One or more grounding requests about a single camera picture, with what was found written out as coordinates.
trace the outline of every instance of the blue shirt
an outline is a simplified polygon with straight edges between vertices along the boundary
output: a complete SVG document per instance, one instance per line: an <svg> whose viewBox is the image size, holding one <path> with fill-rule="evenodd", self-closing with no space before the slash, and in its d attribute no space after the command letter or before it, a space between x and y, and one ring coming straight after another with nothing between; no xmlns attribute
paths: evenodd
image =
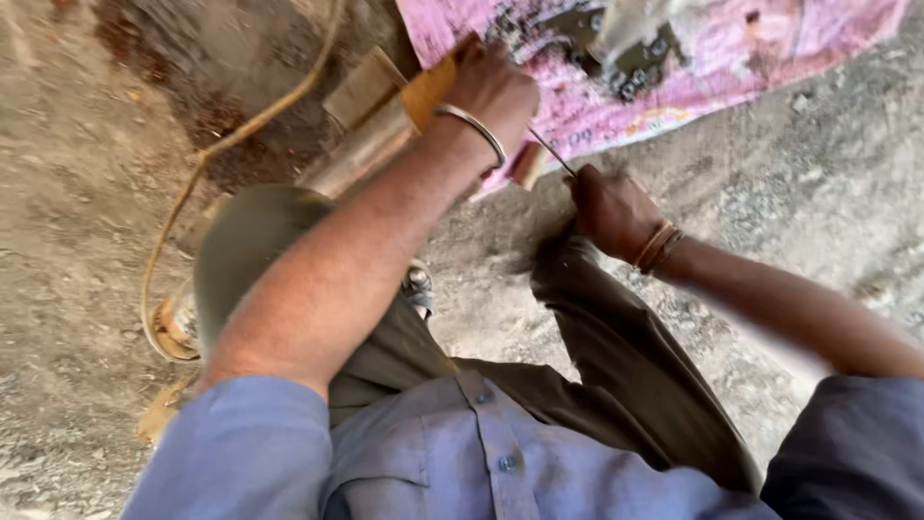
<svg viewBox="0 0 924 520"><path fill-rule="evenodd" d="M475 372L377 402L333 432L313 391L238 378L174 419L123 513L321 517L924 518L924 382L824 380L758 499L541 424Z"/></svg>

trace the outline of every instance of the wrist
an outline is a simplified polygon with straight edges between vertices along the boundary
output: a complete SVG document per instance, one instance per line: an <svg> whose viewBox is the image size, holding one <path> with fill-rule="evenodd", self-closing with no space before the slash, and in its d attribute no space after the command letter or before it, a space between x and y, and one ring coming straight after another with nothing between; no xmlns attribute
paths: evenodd
<svg viewBox="0 0 924 520"><path fill-rule="evenodd" d="M694 278L696 255L702 242L690 237L683 237L674 250L654 268L652 274L663 281L683 282Z"/></svg>
<svg viewBox="0 0 924 520"><path fill-rule="evenodd" d="M497 164L497 153L488 140L467 122L451 116L434 115L419 147L437 160L465 169L472 177Z"/></svg>

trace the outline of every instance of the shirt sleeve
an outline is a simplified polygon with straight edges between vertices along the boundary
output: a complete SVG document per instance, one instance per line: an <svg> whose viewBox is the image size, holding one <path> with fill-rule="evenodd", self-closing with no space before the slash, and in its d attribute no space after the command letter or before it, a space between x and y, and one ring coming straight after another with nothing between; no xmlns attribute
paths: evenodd
<svg viewBox="0 0 924 520"><path fill-rule="evenodd" d="M783 519L921 518L924 381L827 378L760 494Z"/></svg>
<svg viewBox="0 0 924 520"><path fill-rule="evenodd" d="M316 518L328 414L321 396L281 378L215 386L167 427L122 518Z"/></svg>

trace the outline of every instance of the foot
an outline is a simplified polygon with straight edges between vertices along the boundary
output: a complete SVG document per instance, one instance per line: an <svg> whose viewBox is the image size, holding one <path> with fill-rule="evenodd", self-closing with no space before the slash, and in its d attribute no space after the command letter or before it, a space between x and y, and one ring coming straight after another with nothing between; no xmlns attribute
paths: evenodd
<svg viewBox="0 0 924 520"><path fill-rule="evenodd" d="M401 294L414 306L423 321L433 316L433 282L426 264L411 260L407 274L401 280Z"/></svg>

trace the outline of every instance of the shirt button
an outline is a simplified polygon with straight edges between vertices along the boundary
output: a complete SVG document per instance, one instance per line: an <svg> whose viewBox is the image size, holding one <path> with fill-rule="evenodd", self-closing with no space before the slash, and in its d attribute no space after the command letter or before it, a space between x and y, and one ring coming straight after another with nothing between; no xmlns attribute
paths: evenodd
<svg viewBox="0 0 924 520"><path fill-rule="evenodd" d="M513 455L506 456L501 459L500 466L501 471L504 473L510 473L511 471L517 469L517 458Z"/></svg>

